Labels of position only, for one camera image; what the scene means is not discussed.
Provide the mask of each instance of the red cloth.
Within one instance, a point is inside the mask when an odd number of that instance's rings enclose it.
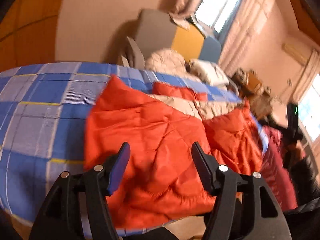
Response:
[[[161,82],[153,83],[152,93],[155,95],[177,97],[191,101],[208,101],[207,93],[196,93],[187,87],[176,87]]]
[[[119,189],[107,198],[115,227],[152,227],[212,210],[215,198],[204,191],[191,157],[195,141],[206,154],[213,152],[220,163],[229,164],[232,160],[231,168],[241,173],[260,170],[261,153],[259,157],[257,148],[251,147],[252,139],[244,128],[249,124],[238,124],[247,122],[245,112],[241,114],[243,118],[236,117],[241,111],[227,115],[224,126],[229,131],[221,136],[227,141],[218,148],[219,135],[214,134],[216,130],[212,127],[219,126],[218,122],[212,121],[212,125],[207,122],[204,126],[197,118],[112,77],[87,119],[84,164],[86,169],[92,168],[118,152],[124,141],[130,144],[131,157],[123,180]],[[245,131],[226,125],[228,118]],[[209,141],[205,127],[212,136]]]
[[[269,146],[263,155],[261,174],[275,195],[282,211],[295,209],[297,198],[289,174],[283,168],[280,154],[281,132],[268,126],[264,126],[269,136]]]

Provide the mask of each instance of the bed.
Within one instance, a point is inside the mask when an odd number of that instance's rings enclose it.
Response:
[[[0,73],[0,205],[20,223],[32,226],[62,171],[83,172],[85,119],[111,75],[148,94],[153,83],[161,81],[206,92],[208,100],[241,101],[230,91],[200,82],[110,64],[52,63]],[[264,153],[268,137],[257,126]],[[83,216],[84,233],[90,237],[85,212]]]

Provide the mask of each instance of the yellow stripe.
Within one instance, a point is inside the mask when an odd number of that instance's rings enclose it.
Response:
[[[14,75],[14,77],[27,77],[27,76],[36,76],[37,74],[23,74],[23,75]]]
[[[63,160],[63,159],[56,159],[52,158],[50,162],[53,163],[66,163],[66,164],[83,164],[84,161],[71,161],[71,160]]]
[[[28,102],[28,101],[21,101],[19,104],[23,105],[45,105],[45,106],[61,106],[59,103],[45,103],[45,102]]]
[[[88,73],[73,73],[74,75],[86,75],[86,76],[106,76],[106,77],[111,77],[110,75],[107,74],[88,74]]]

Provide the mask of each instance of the jacket sleeve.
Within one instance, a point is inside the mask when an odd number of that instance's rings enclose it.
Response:
[[[310,157],[305,157],[290,170],[298,205],[304,205],[320,197],[320,187]]]

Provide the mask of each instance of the white pillow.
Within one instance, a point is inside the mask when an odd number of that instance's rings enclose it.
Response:
[[[229,84],[227,75],[217,64],[210,61],[191,59],[190,72],[211,86]]]

